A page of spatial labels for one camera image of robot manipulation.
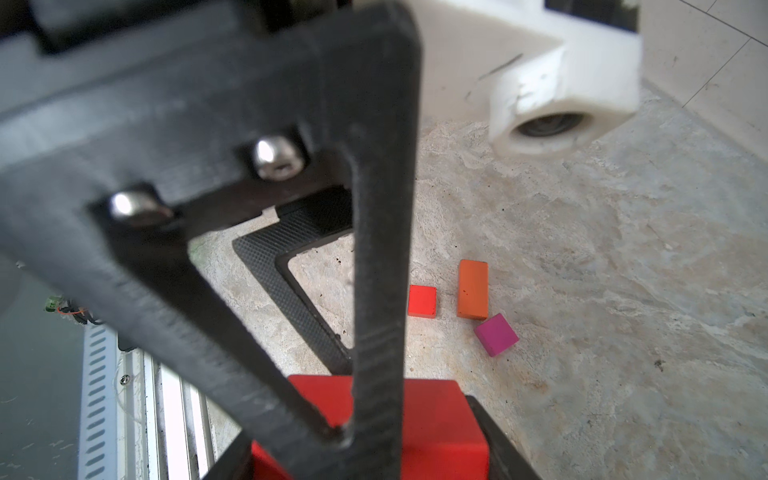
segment stone floor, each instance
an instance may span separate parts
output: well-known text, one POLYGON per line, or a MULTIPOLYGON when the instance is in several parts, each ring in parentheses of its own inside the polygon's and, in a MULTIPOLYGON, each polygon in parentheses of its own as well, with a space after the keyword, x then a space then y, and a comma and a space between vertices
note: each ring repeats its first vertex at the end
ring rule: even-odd
MULTIPOLYGON (((484 124, 422 128, 406 375, 456 379, 544 480, 768 477, 768 164, 645 91, 635 119, 564 159, 499 160, 484 124), (458 262, 490 264, 521 340, 488 358, 455 316, 458 262)), ((212 233, 190 255, 285 373, 325 369, 212 233)), ((292 260, 352 343, 353 238, 292 260)), ((217 451, 237 426, 214 408, 217 451)))

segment magenta block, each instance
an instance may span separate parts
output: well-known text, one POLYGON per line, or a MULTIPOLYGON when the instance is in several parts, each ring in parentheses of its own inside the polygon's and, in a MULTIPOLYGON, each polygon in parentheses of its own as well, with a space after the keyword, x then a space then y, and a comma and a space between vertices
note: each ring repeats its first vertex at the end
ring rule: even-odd
POLYGON ((494 315, 475 328, 475 335, 490 356, 497 356, 517 343, 518 334, 502 314, 494 315))

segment orange rectangular block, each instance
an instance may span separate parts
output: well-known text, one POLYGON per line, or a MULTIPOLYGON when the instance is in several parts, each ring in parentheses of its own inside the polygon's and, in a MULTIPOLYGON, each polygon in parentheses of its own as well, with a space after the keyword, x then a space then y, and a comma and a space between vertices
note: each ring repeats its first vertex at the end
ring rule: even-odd
POLYGON ((458 264, 456 315, 461 318, 488 318, 488 264, 462 260, 458 264))

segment red block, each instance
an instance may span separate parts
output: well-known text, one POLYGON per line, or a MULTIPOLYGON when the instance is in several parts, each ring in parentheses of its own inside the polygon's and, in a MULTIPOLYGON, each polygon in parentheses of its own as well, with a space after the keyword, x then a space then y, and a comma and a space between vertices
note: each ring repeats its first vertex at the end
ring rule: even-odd
POLYGON ((408 314, 422 318, 435 318, 437 289, 433 286, 411 285, 408 293, 408 314))
MULTIPOLYGON (((332 426, 352 415, 351 376, 293 375, 291 383, 332 426)), ((254 479, 290 480, 268 453, 252 447, 254 479)), ((406 379, 402 413, 403 480, 486 480, 488 444, 453 380, 406 379)))

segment cable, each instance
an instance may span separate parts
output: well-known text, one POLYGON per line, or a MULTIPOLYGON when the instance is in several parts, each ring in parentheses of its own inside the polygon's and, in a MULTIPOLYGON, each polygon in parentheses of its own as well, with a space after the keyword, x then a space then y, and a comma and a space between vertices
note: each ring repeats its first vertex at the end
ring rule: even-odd
POLYGON ((78 315, 80 313, 85 313, 84 310, 78 310, 77 312, 62 312, 61 307, 57 306, 56 311, 59 312, 61 315, 78 315))

